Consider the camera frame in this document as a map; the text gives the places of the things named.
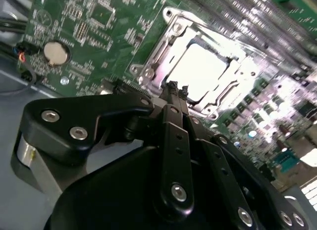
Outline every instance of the gray metal surface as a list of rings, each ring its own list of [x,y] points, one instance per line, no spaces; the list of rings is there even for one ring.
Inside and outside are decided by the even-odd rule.
[[[0,92],[22,87],[15,81],[14,74],[15,65],[0,59]],[[10,166],[23,108],[32,100],[44,98],[47,96],[34,90],[19,96],[0,97],[0,230],[43,230],[52,212],[47,196],[18,179]],[[88,158],[87,172],[114,161],[140,144],[133,142],[129,146],[95,152]]]

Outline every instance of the metal cylinder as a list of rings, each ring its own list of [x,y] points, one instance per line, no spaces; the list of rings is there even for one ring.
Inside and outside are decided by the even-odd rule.
[[[266,106],[264,108],[265,112],[269,115],[270,118],[276,118],[278,116],[278,112],[275,111],[271,106]]]
[[[291,135],[291,132],[288,130],[288,128],[283,125],[280,125],[278,129],[284,134],[285,137],[289,137]]]
[[[286,152],[288,149],[287,146],[281,140],[277,140],[276,145],[278,146],[281,152]]]
[[[273,101],[274,103],[276,103],[276,105],[278,106],[280,110],[285,110],[288,108],[287,103],[285,103],[285,101],[282,100],[280,97],[275,97]]]
[[[21,136],[18,149],[16,151],[17,157],[22,164],[30,167],[32,159],[34,157],[35,148],[28,144],[23,135]]]
[[[247,126],[245,128],[246,133],[248,134],[249,137],[254,138],[258,132],[256,131],[256,128],[252,127],[252,126]]]
[[[260,127],[263,128],[266,126],[266,122],[264,121],[264,119],[260,115],[255,115],[254,120],[259,124]]]

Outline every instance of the black cable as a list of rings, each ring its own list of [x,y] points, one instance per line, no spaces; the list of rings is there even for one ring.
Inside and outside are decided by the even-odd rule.
[[[5,52],[3,52],[1,50],[0,50],[0,57],[6,58],[6,59],[11,60],[11,61],[15,61],[15,62],[17,62],[17,59],[18,59],[17,57],[12,56],[12,55],[10,55],[8,53],[5,53]]]
[[[5,1],[7,1],[19,13],[21,13],[25,17],[29,17],[29,9],[26,8],[23,4],[21,4],[18,0],[5,0]]]
[[[13,47],[0,41],[0,51],[6,54],[9,54],[12,57],[17,57],[17,54],[14,53]]]
[[[8,27],[2,27],[2,26],[0,26],[0,31],[1,32],[10,32],[10,33],[19,33],[19,34],[24,34],[25,33],[24,29],[8,28]]]
[[[33,69],[33,67],[31,66],[31,64],[29,64],[28,62],[24,62],[22,63],[27,69],[28,71],[31,73],[32,75],[32,80],[28,83],[27,86],[25,86],[24,88],[22,89],[19,89],[19,90],[12,90],[12,91],[4,91],[4,92],[0,92],[0,96],[12,96],[12,95],[18,95],[18,94],[21,94],[27,90],[29,90],[32,85],[35,84],[36,80],[37,80],[37,76],[36,76],[36,72],[35,70]]]
[[[26,27],[27,25],[26,21],[15,20],[12,18],[2,18],[2,17],[0,17],[0,23],[9,24],[10,26],[21,26],[21,27]]]

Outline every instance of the black metal bracket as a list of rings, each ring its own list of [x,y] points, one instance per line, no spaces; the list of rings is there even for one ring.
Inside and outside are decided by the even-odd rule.
[[[225,136],[212,135],[189,115],[186,98],[187,87],[179,91],[170,82],[160,96],[161,107],[138,93],[29,103],[12,159],[19,157],[24,164],[19,170],[32,170],[39,183],[29,183],[45,193],[52,188],[43,187],[43,178],[56,176],[53,187],[62,194],[51,229],[124,224],[145,229],[308,229],[304,217]],[[144,140],[143,148],[82,178],[90,152],[136,138]],[[48,174],[39,175],[45,163]],[[65,179],[56,173],[58,166],[76,176]],[[83,218],[81,209],[91,213]],[[69,211],[74,213],[65,219]],[[119,215],[122,222],[114,221]]]

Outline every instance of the silver screw head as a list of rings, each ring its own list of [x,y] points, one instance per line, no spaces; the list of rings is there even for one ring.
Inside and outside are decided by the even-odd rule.
[[[300,226],[305,226],[304,221],[302,220],[301,217],[299,217],[297,214],[293,213],[293,217],[295,218],[295,221],[300,225]]]
[[[181,35],[183,26],[180,23],[175,23],[173,26],[173,32],[175,35]]]
[[[60,79],[60,84],[61,85],[68,85],[69,83],[69,79],[66,77],[66,76],[63,76],[61,79]]]
[[[44,111],[41,117],[46,122],[57,122],[60,119],[59,114],[52,110]]]
[[[292,226],[292,220],[290,219],[290,217],[284,213],[283,211],[280,212],[280,217],[282,218],[282,220],[288,225],[288,226]]]
[[[224,137],[219,137],[220,141],[224,144],[228,144],[227,140]]]
[[[172,186],[172,195],[179,202],[184,202],[187,199],[186,191],[179,184],[174,184]]]
[[[250,214],[243,208],[238,209],[238,215],[245,225],[247,225],[248,227],[251,227],[253,225],[253,221]]]
[[[199,120],[197,118],[193,117],[193,121],[195,124],[199,124]]]
[[[88,137],[88,132],[83,127],[72,127],[69,134],[72,138],[81,141]]]

